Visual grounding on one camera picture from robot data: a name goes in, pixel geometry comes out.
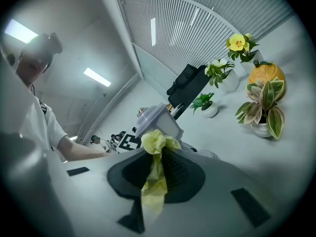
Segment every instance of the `variegated leaf plant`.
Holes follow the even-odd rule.
[[[247,95],[255,102],[246,102],[236,112],[239,123],[248,124],[251,122],[259,123],[262,116],[266,118],[268,129],[271,135],[279,139],[283,126],[284,115],[277,107],[277,100],[284,91],[284,81],[278,77],[272,81],[263,83],[250,83],[247,85]]]

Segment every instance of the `white flower pot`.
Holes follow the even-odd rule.
[[[268,138],[271,137],[271,133],[268,129],[268,125],[267,123],[259,123],[256,124],[255,122],[251,123],[251,128],[252,130],[254,130],[254,132],[259,136],[259,137],[264,137],[264,138]]]
[[[228,76],[219,84],[226,92],[234,92],[239,86],[239,78],[233,69],[226,71]]]
[[[251,74],[253,68],[255,67],[255,65],[253,64],[254,60],[258,60],[259,63],[263,61],[262,54],[259,50],[257,50],[255,56],[253,56],[253,58],[249,62],[241,62],[243,69],[245,69],[248,74]]]
[[[202,111],[202,115],[205,118],[213,117],[218,111],[217,104],[213,101],[212,105],[208,107],[206,110]]]

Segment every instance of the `louvered wall panel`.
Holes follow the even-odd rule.
[[[194,0],[213,10],[241,33],[261,39],[293,14],[286,0]]]
[[[184,0],[118,1],[133,43],[176,75],[187,64],[199,67],[215,58],[227,58],[225,42],[236,30],[217,15]],[[156,18],[157,41],[154,46],[151,39],[152,18]]]

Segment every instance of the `yellow cloth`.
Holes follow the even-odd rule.
[[[147,153],[153,155],[151,172],[142,188],[141,202],[156,214],[163,208],[164,195],[168,192],[161,163],[163,147],[181,149],[180,143],[171,136],[163,135],[158,129],[144,134],[141,138]]]

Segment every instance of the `ceiling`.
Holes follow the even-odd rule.
[[[110,102],[136,74],[102,0],[28,0],[10,18],[37,34],[55,32],[61,40],[63,53],[55,55],[34,86],[36,96],[53,109],[69,136],[77,135],[96,101],[102,106]],[[6,34],[1,44],[16,58],[25,45]],[[84,75],[87,67],[111,85]]]

